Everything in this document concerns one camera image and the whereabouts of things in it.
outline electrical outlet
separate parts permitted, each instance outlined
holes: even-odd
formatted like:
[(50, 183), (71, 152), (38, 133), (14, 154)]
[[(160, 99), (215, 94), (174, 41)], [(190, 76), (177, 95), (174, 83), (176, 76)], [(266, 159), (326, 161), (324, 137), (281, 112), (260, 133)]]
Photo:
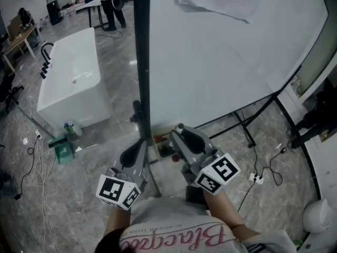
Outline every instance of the electrical outlet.
[(252, 181), (252, 182), (254, 182), (254, 179), (256, 179), (255, 183), (263, 184), (264, 178), (261, 178), (261, 176), (258, 176), (258, 175), (255, 177), (255, 174), (251, 173), (251, 175), (249, 177), (249, 180)]
[(36, 136), (39, 136), (39, 135), (42, 136), (38, 130), (35, 130), (34, 133), (36, 134)]

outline white robot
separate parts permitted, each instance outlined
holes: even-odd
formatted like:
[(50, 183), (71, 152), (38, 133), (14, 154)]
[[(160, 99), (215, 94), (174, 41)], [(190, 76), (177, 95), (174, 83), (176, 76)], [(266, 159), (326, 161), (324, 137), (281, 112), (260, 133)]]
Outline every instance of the white robot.
[[(232, 157), (224, 154), (200, 130), (179, 124), (170, 139), (173, 150), (185, 162), (182, 174), (190, 185), (215, 195), (241, 171)], [(146, 164), (147, 145), (139, 139), (114, 161), (106, 175), (101, 175), (96, 196), (110, 205), (129, 210), (147, 184), (143, 174)]]

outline marble floor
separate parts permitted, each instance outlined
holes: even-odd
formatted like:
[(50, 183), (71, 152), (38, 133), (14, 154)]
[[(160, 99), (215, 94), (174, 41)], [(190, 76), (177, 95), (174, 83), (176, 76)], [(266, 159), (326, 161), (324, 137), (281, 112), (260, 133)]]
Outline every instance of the marble floor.
[[(99, 176), (112, 164), (114, 156), (129, 140), (137, 138), (135, 125), (129, 121), (133, 114), (132, 102), (139, 99), (135, 34), (133, 26), (133, 8), (123, 9), (128, 27), (120, 30), (122, 38), (96, 37), (97, 56), (101, 76), (106, 84), (113, 116), (98, 124), (84, 129), (79, 139), (74, 139), (78, 152), (75, 160), (66, 165), (55, 163), (45, 184), (46, 212), (52, 232), (45, 236), (45, 252), (92, 253), (102, 237), (107, 222), (109, 206), (95, 197)], [(98, 15), (92, 16), (98, 23)], [(44, 40), (55, 42), (60, 38), (88, 27), (87, 11), (65, 18), (54, 26), (42, 29)], [(118, 32), (95, 30), (96, 35), (112, 35)], [(26, 53), (18, 60), (14, 85), (23, 85), (25, 90), (19, 94), (21, 108), (43, 124), (37, 114), (37, 100), (41, 77), (39, 75), (43, 58), (39, 49), (35, 49), (37, 58), (31, 60)], [(243, 110), (248, 116), (263, 104), (263, 100)], [(235, 117), (227, 116), (201, 129), (208, 135), (219, 132), (235, 123)], [(27, 149), (32, 146), (31, 137), (36, 127), (13, 106), (6, 115), (0, 113), (2, 131), (0, 143), (0, 168), (9, 170), (19, 183), (21, 177), (30, 169), (32, 156)], [(251, 125), (249, 130), (257, 146), (257, 169), (261, 170), (277, 154), (276, 147), (284, 147), (288, 141), (285, 131), (288, 128), (286, 118), (275, 103), (270, 105)], [(44, 152), (47, 151), (45, 137)], [(255, 154), (247, 147), (247, 140), (241, 128), (235, 128), (215, 139), (214, 143), (224, 152), (230, 153), (242, 172), (230, 182), (225, 191), (238, 208), (251, 183), (248, 176), (254, 172)], [(46, 155), (44, 161), (51, 167), (52, 157)], [(185, 195), (186, 182), (180, 174), (181, 162), (170, 159), (151, 165), (158, 186), (164, 196)], [(248, 194), (240, 214), (246, 224), (257, 230), (285, 229), (291, 239), (303, 239), (302, 211), (314, 201), (316, 192), (312, 182), (308, 163), (302, 150), (288, 151), (273, 161), (274, 168), (283, 176), (279, 187), (274, 184), (269, 171), (264, 174), (264, 185), (254, 185)], [(150, 183), (142, 198), (153, 196), (154, 187)], [(33, 173), (25, 178), (21, 199), (0, 199), (0, 223), (13, 252), (43, 252), (44, 227), (42, 216), (42, 186), (34, 180)]]

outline table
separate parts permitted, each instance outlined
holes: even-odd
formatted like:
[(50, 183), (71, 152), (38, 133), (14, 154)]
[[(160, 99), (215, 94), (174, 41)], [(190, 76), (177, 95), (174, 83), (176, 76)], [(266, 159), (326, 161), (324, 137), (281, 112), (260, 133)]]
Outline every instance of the table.
[(103, 29), (103, 25), (107, 24), (107, 23), (103, 23), (102, 14), (101, 14), (101, 8), (100, 8), (101, 4), (102, 4), (101, 0), (92, 0), (91, 2), (89, 2), (89, 3), (85, 4), (85, 5), (78, 6), (76, 8), (76, 11), (79, 11), (80, 9), (87, 8), (88, 15), (89, 15), (89, 27), (92, 27), (92, 23), (91, 23), (91, 8), (97, 6), (98, 18), (100, 20), (100, 25), (96, 25), (96, 26), (94, 26), (94, 28), (101, 27)]
[(10, 63), (10, 61), (8, 60), (7, 54), (8, 54), (9, 52), (11, 52), (13, 49), (15, 49), (16, 47), (18, 47), (21, 43), (23, 43), (23, 42), (26, 43), (26, 46), (27, 46), (29, 52), (31, 53), (32, 57), (35, 59), (35, 54), (34, 54), (32, 48), (31, 48), (31, 46), (29, 45), (29, 42), (28, 42), (28, 40), (27, 40), (27, 38), (29, 37), (29, 35), (30, 35), (35, 29), (37, 30), (37, 33), (38, 33), (38, 35), (39, 35), (41, 41), (43, 42), (41, 33), (40, 33), (39, 29), (37, 28), (37, 24), (35, 24), (35, 25), (33, 25), (31, 28), (29, 28), (28, 30), (26, 30), (23, 34), (21, 34), (20, 37), (17, 37), (17, 38), (15, 38), (13, 41), (11, 41), (11, 43), (10, 43), (9, 46), (7, 47), (7, 49), (6, 49), (6, 51), (5, 51), (4, 55), (3, 55), (3, 57), (4, 57), (4, 59), (6, 60), (8, 66), (11, 68), (11, 70), (12, 70), (13, 72), (15, 72), (15, 69), (13, 68), (13, 66), (12, 66), (11, 63)]

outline black and white marker cube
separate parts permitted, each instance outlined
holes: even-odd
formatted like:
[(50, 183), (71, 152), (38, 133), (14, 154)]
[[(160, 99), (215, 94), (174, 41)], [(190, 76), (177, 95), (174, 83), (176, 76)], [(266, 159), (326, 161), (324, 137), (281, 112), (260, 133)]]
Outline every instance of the black and white marker cube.
[(240, 172), (239, 166), (227, 153), (203, 168), (195, 179), (195, 183), (209, 193), (216, 195), (223, 186), (228, 184)]
[(141, 191), (135, 183), (126, 182), (115, 177), (101, 175), (96, 197), (109, 205), (129, 210), (139, 197)]

